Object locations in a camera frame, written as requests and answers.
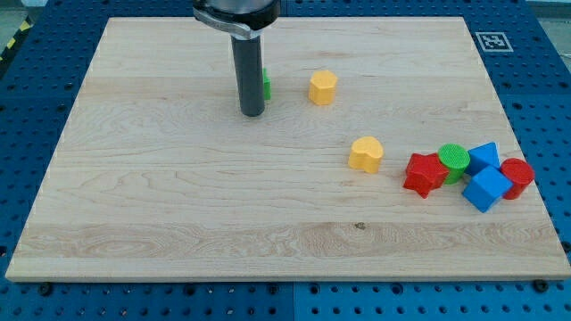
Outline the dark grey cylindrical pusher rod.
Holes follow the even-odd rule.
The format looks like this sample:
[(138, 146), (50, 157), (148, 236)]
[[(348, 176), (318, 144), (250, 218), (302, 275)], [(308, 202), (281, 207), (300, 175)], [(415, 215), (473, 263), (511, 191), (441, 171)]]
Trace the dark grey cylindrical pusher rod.
[(231, 37), (231, 45), (240, 110), (248, 117), (260, 116), (265, 110), (261, 38)]

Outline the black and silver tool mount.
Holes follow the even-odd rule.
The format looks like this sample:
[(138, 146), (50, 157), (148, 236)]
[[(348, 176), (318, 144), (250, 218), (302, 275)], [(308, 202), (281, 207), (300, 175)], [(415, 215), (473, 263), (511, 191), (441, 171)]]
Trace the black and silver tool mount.
[(259, 37), (281, 9), (279, 0), (193, 0), (192, 6), (198, 21), (238, 40)]

